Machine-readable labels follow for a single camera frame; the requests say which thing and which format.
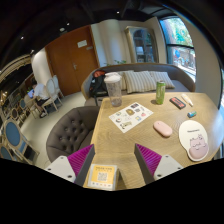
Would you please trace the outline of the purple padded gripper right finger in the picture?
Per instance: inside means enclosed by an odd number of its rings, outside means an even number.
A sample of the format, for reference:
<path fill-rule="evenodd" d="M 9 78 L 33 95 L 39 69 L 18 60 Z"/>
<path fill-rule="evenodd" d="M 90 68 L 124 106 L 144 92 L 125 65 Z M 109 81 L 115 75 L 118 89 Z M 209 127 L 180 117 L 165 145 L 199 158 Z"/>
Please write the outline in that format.
<path fill-rule="evenodd" d="M 170 155 L 160 155 L 140 144 L 135 144 L 134 154 L 146 184 L 182 169 L 182 166 Z"/>

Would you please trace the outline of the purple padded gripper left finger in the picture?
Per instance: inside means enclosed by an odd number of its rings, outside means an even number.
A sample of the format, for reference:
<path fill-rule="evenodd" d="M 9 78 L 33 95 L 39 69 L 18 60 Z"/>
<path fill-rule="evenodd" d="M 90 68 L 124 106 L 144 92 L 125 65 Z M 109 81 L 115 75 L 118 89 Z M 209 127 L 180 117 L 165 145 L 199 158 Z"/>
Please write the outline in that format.
<path fill-rule="evenodd" d="M 86 146 L 70 156 L 59 156 L 46 171 L 82 186 L 95 155 L 94 145 Z"/>

